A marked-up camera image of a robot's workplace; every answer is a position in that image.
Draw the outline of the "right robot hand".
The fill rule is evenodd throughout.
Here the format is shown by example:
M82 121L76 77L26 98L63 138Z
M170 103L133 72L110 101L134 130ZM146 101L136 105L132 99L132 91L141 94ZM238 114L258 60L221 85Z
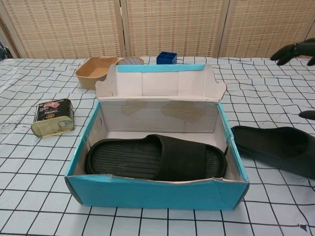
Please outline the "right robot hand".
M307 66L315 64L315 39L309 38L300 43L289 44L277 52L275 52L270 60L277 61L277 65L281 66L288 63L291 59L299 56L308 56L311 59L308 61Z

